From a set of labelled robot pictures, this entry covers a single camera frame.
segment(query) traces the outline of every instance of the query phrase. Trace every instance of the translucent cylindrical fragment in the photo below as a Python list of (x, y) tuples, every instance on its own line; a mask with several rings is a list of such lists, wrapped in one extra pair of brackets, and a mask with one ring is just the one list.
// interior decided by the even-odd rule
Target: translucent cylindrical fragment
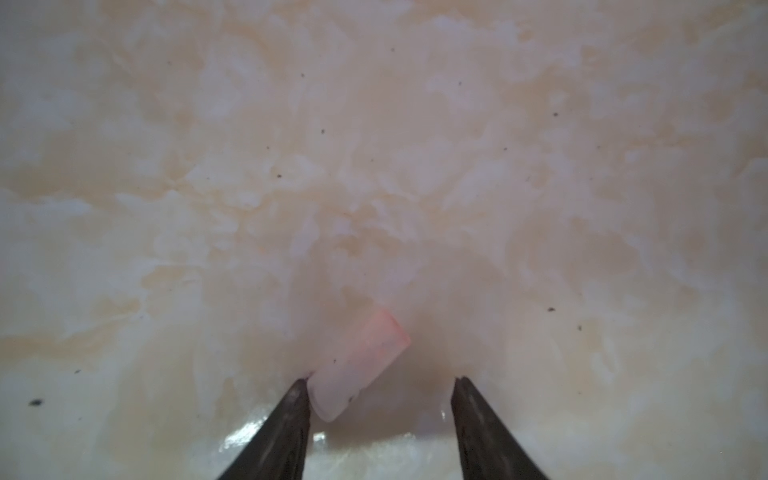
[(315, 413), (332, 422), (410, 344), (408, 334), (386, 310), (357, 325), (307, 380)]

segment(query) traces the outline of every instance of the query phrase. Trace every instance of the beige tissue surface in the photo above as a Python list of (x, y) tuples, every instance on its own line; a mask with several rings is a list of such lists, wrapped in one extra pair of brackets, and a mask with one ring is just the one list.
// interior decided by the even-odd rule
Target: beige tissue surface
[[(306, 478), (768, 478), (761, 0), (0, 3), (0, 476), (215, 478), (374, 303)], [(29, 406), (42, 399), (40, 406)]]

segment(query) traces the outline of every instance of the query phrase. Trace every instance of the wet shiny surface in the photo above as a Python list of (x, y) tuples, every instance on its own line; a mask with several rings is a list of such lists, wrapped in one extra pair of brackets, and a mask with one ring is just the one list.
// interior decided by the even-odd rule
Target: wet shiny surface
[(459, 478), (460, 375), (553, 479), (768, 475), (765, 2), (0, 9), (5, 478), (214, 478), (374, 303), (307, 478)]

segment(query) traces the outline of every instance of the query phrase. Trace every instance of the cream-colored background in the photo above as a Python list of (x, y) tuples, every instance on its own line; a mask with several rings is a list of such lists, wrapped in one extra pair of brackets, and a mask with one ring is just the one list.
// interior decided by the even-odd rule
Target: cream-colored background
[(306, 478), (460, 478), (462, 374), (553, 480), (768, 478), (765, 2), (0, 5), (3, 478), (214, 478), (374, 303)]

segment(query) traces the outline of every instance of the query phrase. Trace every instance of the white marbled surface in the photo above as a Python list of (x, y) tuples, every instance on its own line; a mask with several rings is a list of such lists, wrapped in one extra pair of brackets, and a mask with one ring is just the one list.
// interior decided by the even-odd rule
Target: white marbled surface
[(767, 51), (763, 0), (0, 3), (0, 476), (215, 478), (379, 303), (305, 478), (459, 479), (457, 375), (552, 480), (768, 478)]

